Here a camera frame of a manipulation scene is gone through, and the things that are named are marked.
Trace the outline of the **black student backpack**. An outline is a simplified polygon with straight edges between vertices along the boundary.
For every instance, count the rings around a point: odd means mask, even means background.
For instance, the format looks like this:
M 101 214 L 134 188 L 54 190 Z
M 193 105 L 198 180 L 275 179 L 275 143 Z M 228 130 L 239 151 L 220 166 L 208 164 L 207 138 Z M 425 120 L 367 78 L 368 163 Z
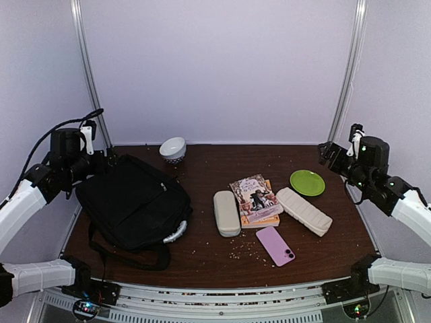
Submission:
M 75 187 L 90 218 L 88 245 L 108 259 L 143 271 L 163 271 L 170 264 L 169 243 L 185 232 L 193 209 L 191 198 L 175 178 L 131 155 L 120 156 L 105 174 Z M 153 264 L 118 255 L 94 241 L 99 232 L 111 246 L 130 253 L 153 252 Z

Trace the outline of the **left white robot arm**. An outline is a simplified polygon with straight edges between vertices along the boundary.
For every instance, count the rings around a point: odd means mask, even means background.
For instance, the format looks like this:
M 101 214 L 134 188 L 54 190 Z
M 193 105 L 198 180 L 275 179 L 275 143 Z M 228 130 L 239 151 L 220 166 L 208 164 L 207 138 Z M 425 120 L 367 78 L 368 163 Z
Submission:
M 51 148 L 43 162 L 23 174 L 1 203 L 1 249 L 4 250 L 27 222 L 60 193 L 70 194 L 76 182 L 103 172 L 112 158 L 93 148 L 94 126 L 53 129 Z M 89 266 L 72 256 L 28 264 L 1 263 L 1 305 L 26 293 L 50 287 L 69 287 L 83 299 L 97 292 Z

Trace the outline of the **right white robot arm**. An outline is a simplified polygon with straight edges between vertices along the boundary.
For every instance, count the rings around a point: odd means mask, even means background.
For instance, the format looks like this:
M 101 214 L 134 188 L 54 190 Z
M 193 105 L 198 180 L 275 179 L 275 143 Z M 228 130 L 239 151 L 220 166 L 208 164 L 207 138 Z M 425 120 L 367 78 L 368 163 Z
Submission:
M 430 203 L 418 187 L 390 176 L 389 144 L 373 136 L 354 135 L 350 149 L 328 141 L 321 143 L 319 162 L 346 179 L 386 216 L 403 223 L 426 243 L 430 242 Z M 388 285 L 430 296 L 430 265 L 368 255 L 351 267 L 345 291 L 359 297 L 371 285 Z

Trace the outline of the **green round plate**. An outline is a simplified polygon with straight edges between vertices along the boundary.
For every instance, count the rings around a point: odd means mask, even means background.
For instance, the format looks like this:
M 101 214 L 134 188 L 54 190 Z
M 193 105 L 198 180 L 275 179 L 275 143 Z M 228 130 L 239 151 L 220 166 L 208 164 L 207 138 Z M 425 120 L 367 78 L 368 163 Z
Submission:
M 304 196 L 319 196 L 324 193 L 326 184 L 323 178 L 310 170 L 297 170 L 290 176 L 290 185 Z

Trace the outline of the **cream fabric pencil pouch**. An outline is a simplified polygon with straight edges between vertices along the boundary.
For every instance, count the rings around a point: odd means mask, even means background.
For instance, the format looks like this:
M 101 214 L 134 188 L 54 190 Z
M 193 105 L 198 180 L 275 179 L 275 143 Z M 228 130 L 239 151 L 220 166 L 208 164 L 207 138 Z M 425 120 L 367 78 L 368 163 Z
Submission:
M 311 232 L 323 237 L 332 225 L 332 218 L 320 211 L 292 189 L 286 187 L 276 193 L 276 198 L 283 210 L 308 228 Z

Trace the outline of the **white patterned ceramic bowl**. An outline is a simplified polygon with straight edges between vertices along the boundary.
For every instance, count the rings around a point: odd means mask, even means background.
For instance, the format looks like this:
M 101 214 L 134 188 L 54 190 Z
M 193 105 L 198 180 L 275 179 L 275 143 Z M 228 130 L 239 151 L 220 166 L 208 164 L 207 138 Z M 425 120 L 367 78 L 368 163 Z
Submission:
M 176 165 L 183 161 L 187 152 L 187 144 L 182 137 L 173 137 L 159 148 L 159 154 L 167 164 Z

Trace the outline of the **orange paperback book underneath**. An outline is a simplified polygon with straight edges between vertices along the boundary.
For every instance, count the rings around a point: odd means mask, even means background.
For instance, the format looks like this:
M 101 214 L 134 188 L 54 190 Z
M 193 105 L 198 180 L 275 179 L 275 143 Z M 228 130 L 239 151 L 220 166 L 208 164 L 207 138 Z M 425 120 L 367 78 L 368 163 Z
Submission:
M 264 188 L 257 188 L 238 208 L 243 229 L 277 227 L 280 222 L 279 214 L 283 211 L 268 179 L 265 180 Z

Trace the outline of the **illustrated paperback book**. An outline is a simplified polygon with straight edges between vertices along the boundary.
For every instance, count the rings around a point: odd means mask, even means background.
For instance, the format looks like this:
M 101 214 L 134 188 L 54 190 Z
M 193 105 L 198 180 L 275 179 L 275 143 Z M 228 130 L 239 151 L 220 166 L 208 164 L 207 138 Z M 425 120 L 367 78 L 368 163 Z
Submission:
M 238 201 L 240 215 L 249 223 L 282 213 L 283 207 L 261 174 L 230 183 Z

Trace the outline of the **pink smartphone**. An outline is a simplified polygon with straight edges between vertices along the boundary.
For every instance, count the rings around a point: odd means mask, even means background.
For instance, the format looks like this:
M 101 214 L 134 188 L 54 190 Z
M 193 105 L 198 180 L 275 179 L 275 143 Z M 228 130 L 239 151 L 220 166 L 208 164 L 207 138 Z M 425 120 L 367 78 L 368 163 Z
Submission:
M 265 227 L 256 232 L 258 241 L 262 244 L 275 266 L 284 266 L 296 259 L 293 250 L 274 227 Z

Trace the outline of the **beige glasses case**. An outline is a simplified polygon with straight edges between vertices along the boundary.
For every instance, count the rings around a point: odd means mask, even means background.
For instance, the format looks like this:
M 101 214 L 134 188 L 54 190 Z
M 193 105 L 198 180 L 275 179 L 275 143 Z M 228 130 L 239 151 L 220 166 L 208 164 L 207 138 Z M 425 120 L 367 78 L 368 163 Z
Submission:
M 234 194 L 227 190 L 216 192 L 213 207 L 220 235 L 225 238 L 237 236 L 241 231 L 241 224 Z

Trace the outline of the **right aluminium frame post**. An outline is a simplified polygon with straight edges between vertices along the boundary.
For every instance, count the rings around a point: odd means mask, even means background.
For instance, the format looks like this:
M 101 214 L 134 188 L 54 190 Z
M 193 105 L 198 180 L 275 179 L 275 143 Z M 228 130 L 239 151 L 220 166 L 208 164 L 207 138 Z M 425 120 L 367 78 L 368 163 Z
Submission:
M 356 1 L 356 10 L 352 27 L 350 49 L 347 55 L 345 72 L 343 76 L 343 81 L 341 83 L 341 89 L 337 100 L 335 114 L 327 138 L 328 141 L 337 141 L 339 139 L 345 122 L 345 118 L 347 116 L 350 100 L 354 91 L 354 78 L 360 65 L 360 57 L 364 41 L 364 31 L 366 27 L 367 9 L 367 0 Z

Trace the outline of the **aluminium frame post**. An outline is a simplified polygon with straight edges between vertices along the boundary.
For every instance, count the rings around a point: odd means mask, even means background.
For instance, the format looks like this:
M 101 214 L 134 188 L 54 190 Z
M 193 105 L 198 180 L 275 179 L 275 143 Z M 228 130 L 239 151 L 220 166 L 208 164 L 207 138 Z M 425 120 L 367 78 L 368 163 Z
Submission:
M 350 49 L 347 55 L 345 72 L 343 76 L 343 81 L 341 83 L 341 89 L 337 100 L 335 114 L 327 138 L 328 141 L 337 141 L 339 139 L 345 122 L 345 118 L 347 116 L 350 100 L 354 91 L 354 78 L 360 65 L 360 57 L 364 41 L 364 31 L 366 27 L 367 9 L 367 0 L 356 1 L 356 10 L 352 27 Z
M 93 110 L 98 110 L 98 109 L 101 109 L 101 103 L 96 89 L 96 82 L 94 79 L 94 74 L 93 74 L 92 66 L 90 62 L 90 55 L 88 51 L 86 33 L 84 29 L 84 19 L 83 19 L 82 10 L 81 10 L 81 1 L 70 0 L 70 6 L 71 6 L 72 19 L 75 26 L 75 33 L 76 33 L 77 41 L 79 45 L 81 61 L 84 69 L 84 77 L 86 80 L 86 85 L 90 96 L 90 101 L 91 101 Z

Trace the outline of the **left aluminium frame post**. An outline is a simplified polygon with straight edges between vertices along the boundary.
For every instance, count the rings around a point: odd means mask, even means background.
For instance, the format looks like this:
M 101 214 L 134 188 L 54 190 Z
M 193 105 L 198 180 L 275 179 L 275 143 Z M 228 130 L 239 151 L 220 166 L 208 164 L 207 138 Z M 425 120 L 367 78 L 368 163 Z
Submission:
M 98 110 L 98 109 L 101 109 L 101 103 L 96 89 L 96 82 L 94 79 L 94 74 L 93 74 L 92 66 L 90 62 L 90 55 L 88 51 L 86 33 L 84 29 L 84 19 L 83 19 L 82 10 L 81 10 L 81 1 L 70 0 L 70 6 L 71 6 L 72 19 L 75 26 L 75 33 L 76 33 L 77 41 L 79 45 L 81 61 L 84 69 L 84 77 L 86 80 L 86 85 L 90 96 L 90 101 L 91 101 L 93 110 Z

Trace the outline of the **front aluminium rail base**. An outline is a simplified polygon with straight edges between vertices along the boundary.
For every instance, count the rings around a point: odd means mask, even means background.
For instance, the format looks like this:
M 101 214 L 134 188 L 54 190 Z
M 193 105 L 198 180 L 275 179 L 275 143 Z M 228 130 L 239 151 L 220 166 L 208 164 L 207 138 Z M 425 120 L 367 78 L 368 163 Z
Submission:
M 417 322 L 411 293 L 386 288 L 364 297 L 328 303 L 323 282 L 243 289 L 185 289 L 120 285 L 117 302 L 94 322 L 357 322 L 356 305 L 372 312 L 360 322 Z

